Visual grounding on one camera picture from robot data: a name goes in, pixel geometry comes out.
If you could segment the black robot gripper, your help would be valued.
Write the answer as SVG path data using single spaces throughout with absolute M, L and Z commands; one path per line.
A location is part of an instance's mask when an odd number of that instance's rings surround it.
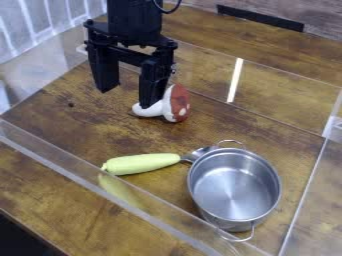
M 119 84 L 119 63 L 140 66 L 139 104 L 150 108 L 163 97 L 178 43 L 162 35 L 163 0 L 107 0 L 107 21 L 87 20 L 85 51 L 101 93 Z

